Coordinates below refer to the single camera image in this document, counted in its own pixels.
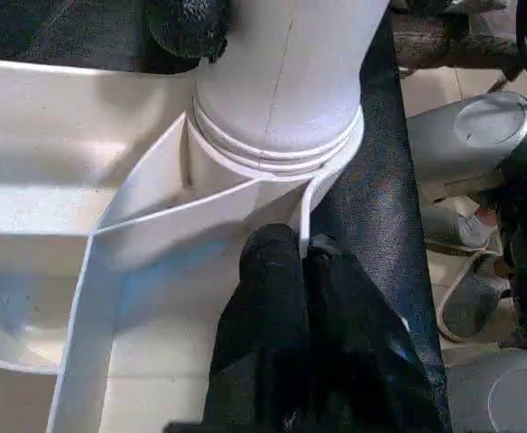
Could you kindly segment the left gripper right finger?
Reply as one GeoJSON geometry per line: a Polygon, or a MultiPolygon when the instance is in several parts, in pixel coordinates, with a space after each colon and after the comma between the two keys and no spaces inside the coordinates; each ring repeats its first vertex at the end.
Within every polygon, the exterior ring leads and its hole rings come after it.
{"type": "Polygon", "coordinates": [[[317,422],[341,432],[449,432],[409,329],[357,258],[318,235],[303,271],[317,422]]]}

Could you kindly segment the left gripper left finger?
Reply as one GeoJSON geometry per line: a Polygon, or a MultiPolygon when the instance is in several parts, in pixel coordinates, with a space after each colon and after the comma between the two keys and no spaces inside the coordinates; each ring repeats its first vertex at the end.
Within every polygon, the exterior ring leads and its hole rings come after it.
{"type": "Polygon", "coordinates": [[[270,224],[247,238],[239,283],[217,324],[203,421],[299,429],[308,410],[310,331],[298,238],[270,224]]]}

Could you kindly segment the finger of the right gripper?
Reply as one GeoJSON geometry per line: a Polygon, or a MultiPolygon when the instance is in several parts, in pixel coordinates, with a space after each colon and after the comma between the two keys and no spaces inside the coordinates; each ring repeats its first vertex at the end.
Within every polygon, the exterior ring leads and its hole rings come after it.
{"type": "Polygon", "coordinates": [[[232,4],[224,0],[148,2],[148,28],[171,55],[217,62],[227,48],[232,4]]]}

